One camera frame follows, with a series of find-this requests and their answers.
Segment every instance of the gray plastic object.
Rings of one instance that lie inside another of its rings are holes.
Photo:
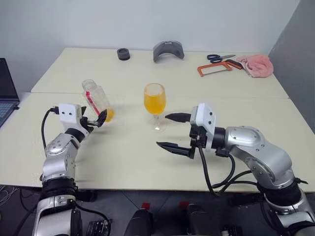
[[[164,53],[171,53],[180,59],[184,58],[182,44],[178,41],[163,41],[158,43],[153,48],[153,60],[156,62],[158,57]]]
[[[130,59],[129,50],[127,48],[118,49],[117,55],[118,55],[119,60],[129,60]]]

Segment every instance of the cable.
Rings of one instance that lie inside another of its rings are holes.
[[[43,145],[44,145],[44,149],[46,148],[46,140],[45,140],[45,134],[44,134],[44,127],[45,127],[45,122],[46,119],[49,115],[49,113],[51,112],[51,109],[49,109],[48,111],[46,111],[46,114],[44,115],[43,121],[41,123],[41,138],[43,140]]]
[[[10,197],[13,193],[18,191],[19,189],[17,187],[12,187],[12,191],[9,192],[7,190],[4,190],[7,186],[3,185],[0,187],[0,194],[5,193],[6,195],[0,199],[0,206],[4,205],[7,201],[9,201]]]
[[[269,220],[269,218],[268,218],[268,216],[267,216],[267,214],[266,214],[266,211],[265,211],[265,206],[264,206],[264,201],[263,201],[263,200],[260,201],[260,210],[261,210],[262,216],[264,217],[265,221],[267,222],[268,226],[269,226],[271,229],[273,229],[274,231],[276,231],[277,233],[280,233],[280,234],[283,234],[283,233],[286,232],[285,228],[279,228],[279,227],[277,227],[277,226],[274,226],[274,225],[270,222],[270,220]]]
[[[212,185],[212,188],[219,188],[219,187],[225,185],[233,177],[234,172],[235,172],[235,160],[234,160],[232,155],[229,155],[228,157],[231,159],[231,163],[232,163],[232,167],[231,167],[231,171],[230,171],[229,175],[221,183],[216,183],[216,184]]]
[[[22,194],[22,198],[29,198],[29,197],[31,197],[31,196],[33,196],[35,193],[30,193],[30,194],[28,194],[27,196],[24,196],[23,194]]]
[[[245,184],[251,184],[251,185],[257,186],[257,183],[252,182],[252,181],[233,181],[233,183],[231,184],[235,184],[235,183],[245,183]]]
[[[22,207],[24,208],[24,210],[26,210],[27,212],[30,212],[30,210],[27,209],[26,206],[24,205],[22,197],[23,197],[22,189],[20,188],[20,202],[21,202],[21,205],[22,205]]]
[[[104,215],[103,213],[99,212],[99,211],[96,211],[96,210],[90,210],[90,209],[86,209],[82,206],[80,206],[79,204],[75,203],[75,206],[77,208],[79,208],[80,210],[82,211],[86,211],[86,212],[89,212],[89,213],[94,213],[94,214],[97,214],[97,215],[100,215],[101,217],[104,218],[104,220],[107,222],[107,226],[108,226],[108,235],[110,235],[110,230],[111,230],[111,225],[110,225],[110,220],[106,217],[106,215]]]
[[[205,155],[203,154],[202,146],[198,146],[198,149],[199,149],[199,153],[200,153],[200,156],[201,156],[203,173],[205,175],[205,179],[206,179],[206,183],[207,183],[209,192],[210,192],[211,195],[213,195],[215,197],[218,197],[218,195],[213,191],[213,188],[212,188],[211,183],[210,183],[207,162],[206,162]]]
[[[33,208],[26,213],[26,215],[24,216],[24,218],[22,219],[22,221],[19,223],[18,227],[16,228],[13,236],[18,236],[19,235],[19,232],[21,231],[24,223],[26,222],[26,220],[28,219],[30,214],[36,209],[36,207],[37,207],[37,204],[35,206],[33,206]]]
[[[219,195],[223,194],[225,192],[225,190],[231,185],[233,184],[233,182],[238,179],[239,177],[242,177],[244,175],[250,174],[252,173],[251,171],[244,171],[244,172],[240,172],[238,175],[234,176],[228,183],[226,183],[226,185],[220,190]]]

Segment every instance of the black cable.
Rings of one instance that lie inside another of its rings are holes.
[[[251,184],[251,185],[257,186],[257,183],[252,182],[252,181],[233,181],[233,183],[231,184],[235,184],[235,183],[245,183],[245,184]]]
[[[209,174],[208,174],[208,167],[207,167],[207,162],[206,162],[206,158],[205,155],[203,154],[203,150],[202,150],[202,146],[198,147],[199,149],[199,153],[201,156],[201,161],[202,161],[202,167],[203,167],[203,173],[205,175],[205,179],[206,179],[206,183],[209,189],[209,192],[211,193],[211,195],[218,197],[218,195],[213,191],[212,185],[210,183],[210,179],[209,179]]]
[[[277,226],[274,226],[274,225],[270,222],[270,220],[269,220],[269,218],[268,218],[268,216],[267,216],[267,214],[266,214],[266,211],[265,211],[265,206],[264,206],[264,201],[263,201],[263,200],[260,201],[260,210],[261,210],[262,216],[264,217],[265,221],[267,222],[268,226],[269,226],[271,229],[273,229],[274,231],[276,231],[277,233],[280,233],[280,234],[283,234],[283,233],[286,232],[285,228],[279,228],[279,227],[277,227]]]
[[[20,222],[20,224],[18,225],[18,227],[16,228],[13,236],[18,236],[19,235],[19,232],[21,231],[24,223],[26,222],[27,218],[30,216],[30,214],[36,209],[37,207],[37,204],[30,210],[26,213],[26,215],[24,216],[24,218],[22,219],[22,221]]]
[[[232,164],[231,171],[230,171],[229,175],[221,183],[216,183],[216,184],[212,185],[212,188],[219,188],[219,187],[225,185],[233,177],[234,172],[235,172],[235,160],[234,160],[232,155],[229,155],[228,157],[231,159],[231,164]]]
[[[44,115],[43,121],[41,123],[41,139],[43,140],[43,145],[44,145],[44,149],[46,148],[46,141],[45,141],[45,134],[44,134],[44,127],[45,127],[45,122],[46,119],[49,115],[49,113],[51,112],[51,109],[49,109],[46,114]]]
[[[27,209],[26,206],[24,205],[22,196],[23,196],[23,194],[22,194],[22,189],[20,188],[20,201],[21,201],[21,205],[22,205],[22,207],[24,208],[24,210],[26,210],[27,212],[31,212],[31,213],[32,213],[32,211],[29,210],[29,209]]]
[[[251,171],[244,171],[244,172],[240,172],[238,175],[234,176],[228,183],[226,183],[226,185],[220,190],[219,195],[223,194],[225,192],[225,190],[231,185],[233,184],[233,182],[238,179],[239,177],[242,177],[244,175],[250,174]]]
[[[89,212],[89,213],[94,213],[94,214],[97,214],[97,215],[100,215],[101,217],[104,218],[105,221],[107,221],[107,226],[108,226],[108,235],[110,235],[110,230],[111,230],[111,224],[110,224],[110,220],[106,217],[106,215],[104,215],[103,213],[99,212],[99,211],[96,211],[96,210],[90,210],[90,209],[86,209],[82,206],[80,206],[79,204],[75,203],[75,206],[77,208],[79,208],[80,210],[82,211],[86,211],[86,212]]]
[[[22,198],[29,198],[29,197],[33,196],[34,194],[35,194],[35,193],[30,193],[30,194],[28,194],[27,196],[24,196],[23,193],[22,193]]]

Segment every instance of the laptop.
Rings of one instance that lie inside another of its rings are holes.
[[[19,102],[8,65],[0,58],[0,127],[14,110],[19,109]]]

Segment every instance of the gray wall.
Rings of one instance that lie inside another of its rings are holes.
[[[315,133],[314,0],[300,1],[269,57],[276,77]]]
[[[268,54],[299,0],[0,0],[0,57],[30,91],[65,47]]]

